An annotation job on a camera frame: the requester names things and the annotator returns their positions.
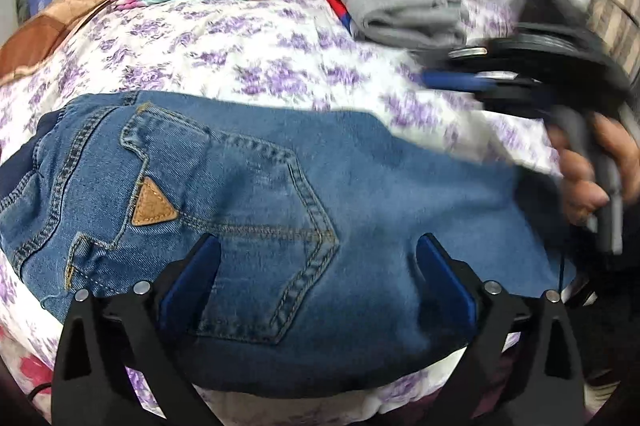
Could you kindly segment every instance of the blue gripper pad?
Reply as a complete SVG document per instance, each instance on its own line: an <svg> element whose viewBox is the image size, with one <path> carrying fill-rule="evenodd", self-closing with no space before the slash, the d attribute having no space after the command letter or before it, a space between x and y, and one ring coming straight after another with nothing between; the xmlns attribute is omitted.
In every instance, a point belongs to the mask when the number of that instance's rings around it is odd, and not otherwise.
<svg viewBox="0 0 640 426"><path fill-rule="evenodd" d="M415 248L418 268L424 276L430 292L436 295L442 317L453 330L467 340L477 331L478 310L476 301L455 275L446 252L429 235L423 235Z"/></svg>
<svg viewBox="0 0 640 426"><path fill-rule="evenodd" d="M204 308L220 267L220 242L209 235L158 306L158 327L167 339L185 334Z"/></svg>

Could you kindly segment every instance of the back pocket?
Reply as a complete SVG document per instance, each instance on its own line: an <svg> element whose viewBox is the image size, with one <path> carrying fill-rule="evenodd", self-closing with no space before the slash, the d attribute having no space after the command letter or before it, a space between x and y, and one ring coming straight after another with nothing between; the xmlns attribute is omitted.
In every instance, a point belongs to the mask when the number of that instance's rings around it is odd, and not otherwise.
<svg viewBox="0 0 640 426"><path fill-rule="evenodd" d="M111 262L122 269L151 258L149 273L157 276L172 259L163 251L185 255L185 240L212 233L222 261L193 333L279 341L337 250L295 153L151 104L137 109L120 143L141 164L127 220L112 244L76 247L74 267L94 278L113 272Z"/></svg>

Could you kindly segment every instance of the metal screw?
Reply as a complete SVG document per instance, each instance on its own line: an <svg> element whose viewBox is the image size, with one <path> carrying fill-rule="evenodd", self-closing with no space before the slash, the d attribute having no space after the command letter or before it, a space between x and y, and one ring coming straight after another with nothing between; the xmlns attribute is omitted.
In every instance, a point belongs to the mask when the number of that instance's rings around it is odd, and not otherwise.
<svg viewBox="0 0 640 426"><path fill-rule="evenodd" d="M553 289L546 291L545 296L551 303L558 303L560 301L560 294L558 291L554 291Z"/></svg>
<svg viewBox="0 0 640 426"><path fill-rule="evenodd" d="M80 291L76 292L76 301L84 301L89 298L89 291L87 289L80 289Z"/></svg>
<svg viewBox="0 0 640 426"><path fill-rule="evenodd" d="M500 294L502 292L502 287L497 281L489 280L484 282L484 290L489 294Z"/></svg>
<svg viewBox="0 0 640 426"><path fill-rule="evenodd" d="M151 289L151 284L146 280L141 280L133 286L133 292L140 295L148 293L149 289Z"/></svg>

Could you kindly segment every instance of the stitching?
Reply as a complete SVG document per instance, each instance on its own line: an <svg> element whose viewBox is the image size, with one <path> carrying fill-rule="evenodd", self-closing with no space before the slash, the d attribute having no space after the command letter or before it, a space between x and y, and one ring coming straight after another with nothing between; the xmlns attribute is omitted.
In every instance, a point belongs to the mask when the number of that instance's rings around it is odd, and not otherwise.
<svg viewBox="0 0 640 426"><path fill-rule="evenodd" d="M228 331L225 332L224 330L220 332L217 332L215 330L211 331L216 337L227 337L236 340L243 339L252 342L279 342L287 332L290 323L292 323L294 316L298 311L298 308L302 304L306 293L309 291L309 289L311 289L311 287L313 287L315 282L318 281L319 277L322 276L326 269L326 266L335 256L335 252L338 247L338 240L328 219L328 216L326 215L326 212L321 206L318 198L313 193L313 190L308 184L308 181L306 181L305 177L303 176L295 154L291 150L278 147L277 145L274 145L273 143L269 143L267 141L252 139L250 137L239 134L212 132L206 127L200 127L198 125L192 124L190 120L184 118L183 116L180 116L180 114L171 113L170 111L166 111L153 105L145 106L144 112L151 113L156 117L164 116L165 120L173 120L175 123L183 124L187 127L191 127L196 131L206 133L207 135L210 135L212 139L215 139L222 145L246 146L255 153L258 153L259 155L270 159L271 161L279 163L285 162L287 164L293 188L295 189L300 202L302 203L306 213L308 214L314 229L290 229L279 226L236 226L227 223L205 221L193 215L187 215L184 213L180 215L183 219L183 222L191 228L205 229L216 234L227 233L232 235L258 235L284 238L293 241L305 240L316 242L316 247L306 261L305 266L297 273L295 273L294 277L289 281L287 288L283 291L278 306L276 307L276 310L271 317L268 329L266 327L245 326L243 327L243 332L234 334L230 334ZM136 111L136 114L131 117L131 119L127 122L127 124L122 129L122 132L120 133L120 144L125 149L130 149L142 161L142 167L136 179L134 189L129 199L129 204L127 206L126 218L124 219L117 236L109 244L104 243L103 241L96 241L84 234L80 234L76 237L74 243L72 244L72 247L69 250L67 265L65 269L65 285L67 290L70 289L72 278L77 273L88 281L96 283L104 289L107 289L108 291L116 291L116 289L114 288L107 287L106 285L89 278L84 272L82 272L79 267L73 264L73 261L76 257L76 253L78 252L78 247L84 241L101 247L107 252L112 251L115 247L117 247L119 240L121 239L124 231L127 228L128 222L131 220L131 216L134 214L135 202L138 198L140 190L142 189L143 177L145 175L149 162L149 156L147 152L141 149L132 138L132 133L134 132L133 129L137 124L139 124L138 117L140 117L140 113L141 112L139 110ZM158 193L153 189L152 192L155 193L156 196L158 195ZM323 251L323 246L325 244L331 244L331 246L326 251ZM300 281L300 279L304 279L306 283L304 284L304 287L302 289L296 289L295 284L296 282ZM281 317L280 313L283 309L286 309L286 316ZM216 320L216 322L220 324L229 323L225 322L224 320Z"/></svg>
<svg viewBox="0 0 640 426"><path fill-rule="evenodd" d="M138 96L140 95L140 91L130 91L127 92L122 99L123 106L127 107L130 105L135 105L138 101Z"/></svg>
<svg viewBox="0 0 640 426"><path fill-rule="evenodd" d="M29 170L26 174L24 174L24 177L22 177L22 179L18 183L18 186L16 186L11 193L9 193L4 199L0 201L0 213L20 198L22 192L27 186L27 183L35 173L35 170Z"/></svg>
<svg viewBox="0 0 640 426"><path fill-rule="evenodd" d="M26 174L24 174L22 179L20 179L20 182L18 183L18 185L11 191L11 193L9 193L4 199L0 200L0 213L3 212L5 209L7 209L12 204L14 204L22 196L22 193L24 192L24 189L26 188L30 178L33 175L38 173L38 159L37 159L37 157L38 157L38 152L40 150L40 145L42 144L42 140L46 136L48 136L50 133L54 132L57 129L57 127L60 124L60 121L62 121L62 118L65 116L67 109L68 109L68 106L65 106L62 109L60 114L58 114L58 117L56 119L55 125L53 125L51 130L49 130L49 132L47 132L45 135L43 135L38 140L36 145L33 147L33 153L31 155L31 164L32 164L31 170L29 170Z"/></svg>
<svg viewBox="0 0 640 426"><path fill-rule="evenodd" d="M99 285L100 287L102 287L103 289L105 289L105 291L111 291L111 292L118 292L118 289L115 289L113 287L110 287L108 285L105 285L103 283L100 283L97 280L94 280L93 278L89 278L87 275L85 275L85 273L83 273L80 269L78 269L77 267L74 268L74 272L76 272L76 274L82 276L87 282L89 283L95 283L96 285Z"/></svg>
<svg viewBox="0 0 640 426"><path fill-rule="evenodd" d="M45 226L34 236L32 239L26 241L21 246L18 246L14 252L14 260L16 262L16 272L20 273L22 270L22 264L29 256L42 247L42 244L49 240L53 231L58 227L60 223L60 212L62 211L62 198L66 188L66 184L69 181L71 175L76 169L82 150L86 145L89 137L91 137L94 130L100 124L100 122L116 107L105 107L90 116L84 123L82 128L76 133L69 149L68 156L66 156L65 162L60 169L60 173L51 190L51 203L49 209L49 218Z"/></svg>
<svg viewBox="0 0 640 426"><path fill-rule="evenodd" d="M151 186L151 184L146 183L146 181L143 181L142 188L140 188L140 195L138 196L138 202L136 203L136 210L133 213L133 217L132 217L132 222L131 223L133 223L133 220L136 220L137 222L140 222L140 223L146 223L146 222L155 222L158 219L164 219L164 218L167 218L167 217L171 217L172 215L175 215L176 217L178 216L178 212L175 210L175 208L173 206L171 206L171 203L169 202L169 206L170 207L167 210L168 213L163 213L162 215L155 215L153 217L149 217L149 218L146 218L146 219L141 219L139 217L136 217L136 214L139 213L140 211L142 211L140 209L140 207L138 206L138 204L140 204L140 206L142 206L145 203L145 201L146 201L146 199L148 197L148 194L145 191L143 191L145 186L146 186L146 188L148 190L151 190L151 192L156 196L156 198L160 202L164 203L164 201L166 199L164 194L161 194L160 192L156 191Z"/></svg>
<svg viewBox="0 0 640 426"><path fill-rule="evenodd" d="M314 240L318 237L318 233L314 229L293 229L283 228L279 226L241 226L227 223L218 223L214 221L205 221L193 215L181 213L183 222L191 228L202 231L214 230L218 234L227 235L268 235L288 240ZM332 240L334 237L329 233L322 233L322 237Z"/></svg>
<svg viewBox="0 0 640 426"><path fill-rule="evenodd" d="M138 197L138 192L140 191L140 188L142 187L143 178L145 176L146 167L148 166L148 161L149 161L148 156L144 154L141 150L137 149L135 146L126 144L128 143L127 140L129 139L129 134L133 127L133 122L134 122L134 118L132 117L122 128L122 131L120 132L120 144L123 146L123 148L130 149L131 151L133 151L133 153L135 153L142 160L142 167L140 168L140 172L138 174L138 177L136 178L136 182L133 186L133 190L131 192L131 195L129 196L129 203L127 204L126 215L122 222L122 225L120 226L120 230L118 231L118 234L110 243L105 243L103 241L96 241L95 239L93 239L92 237L84 233L81 233L80 235L78 235L74 240L74 243L72 244L71 248L69 249L69 253L66 257L65 273L67 269L68 270L77 269L79 271L79 267L73 265L73 261L76 255L76 250L78 250L78 247L80 246L81 241L84 240L89 242L90 244L94 244L95 246L102 247L107 251L112 251L118 246L118 243L120 242L120 239L122 238L125 229L127 229L127 223L130 221L131 216L133 215L134 202Z"/></svg>
<svg viewBox="0 0 640 426"><path fill-rule="evenodd" d="M76 268L71 263L66 263L65 267L65 289L68 291L71 289L71 281L73 280Z"/></svg>

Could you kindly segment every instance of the red object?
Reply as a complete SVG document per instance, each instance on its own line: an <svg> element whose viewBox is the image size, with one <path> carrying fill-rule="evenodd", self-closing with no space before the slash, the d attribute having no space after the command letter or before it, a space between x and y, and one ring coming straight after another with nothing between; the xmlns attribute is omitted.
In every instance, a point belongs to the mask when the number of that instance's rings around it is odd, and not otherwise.
<svg viewBox="0 0 640 426"><path fill-rule="evenodd" d="M341 0L326 0L331 9L334 10L334 13L338 15L338 18L343 18L344 15L347 15L347 7L342 3Z"/></svg>
<svg viewBox="0 0 640 426"><path fill-rule="evenodd" d="M22 361L20 362L20 372L24 377L31 381L33 386L38 386L39 384L49 382L53 379L53 372L51 372L51 369L36 356L22 358ZM50 390L43 390L42 393L50 393Z"/></svg>

